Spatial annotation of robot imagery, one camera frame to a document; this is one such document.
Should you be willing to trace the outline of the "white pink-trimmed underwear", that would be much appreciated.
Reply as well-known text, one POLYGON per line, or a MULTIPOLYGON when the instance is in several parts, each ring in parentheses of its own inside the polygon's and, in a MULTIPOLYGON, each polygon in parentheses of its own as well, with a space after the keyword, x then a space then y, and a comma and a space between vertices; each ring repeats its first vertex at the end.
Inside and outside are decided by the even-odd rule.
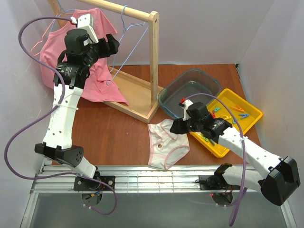
POLYGON ((172 124, 173 120, 165 119, 147 125, 150 138, 148 165, 152 168, 167 170, 190 151, 187 135, 171 133, 172 124))

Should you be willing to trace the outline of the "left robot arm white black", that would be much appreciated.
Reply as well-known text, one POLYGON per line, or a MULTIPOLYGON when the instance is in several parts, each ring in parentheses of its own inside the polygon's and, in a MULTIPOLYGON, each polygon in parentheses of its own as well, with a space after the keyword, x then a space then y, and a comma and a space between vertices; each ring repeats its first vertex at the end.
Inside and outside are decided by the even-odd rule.
POLYGON ((97 168, 85 157, 81 146, 72 144, 72 128, 78 101, 83 93, 90 68, 101 58, 118 52, 119 41, 112 34, 97 39, 85 29, 68 31, 54 75, 54 112, 42 143, 35 145, 35 153, 69 167, 89 178, 97 178, 97 168))

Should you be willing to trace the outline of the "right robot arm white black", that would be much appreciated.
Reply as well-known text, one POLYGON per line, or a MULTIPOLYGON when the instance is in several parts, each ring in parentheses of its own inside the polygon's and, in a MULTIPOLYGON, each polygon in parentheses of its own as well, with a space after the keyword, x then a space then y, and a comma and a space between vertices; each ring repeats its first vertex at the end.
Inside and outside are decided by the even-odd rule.
POLYGON ((300 186, 297 163, 290 156, 283 159, 241 136, 231 123, 221 117, 213 117, 202 102, 183 100, 179 106, 183 109, 184 116, 173 121, 171 133, 202 133, 207 139, 228 148, 254 167, 254 170, 246 171, 224 163, 213 175, 200 180, 204 188, 219 190, 229 185, 238 185, 258 191, 269 202, 281 206, 300 186))

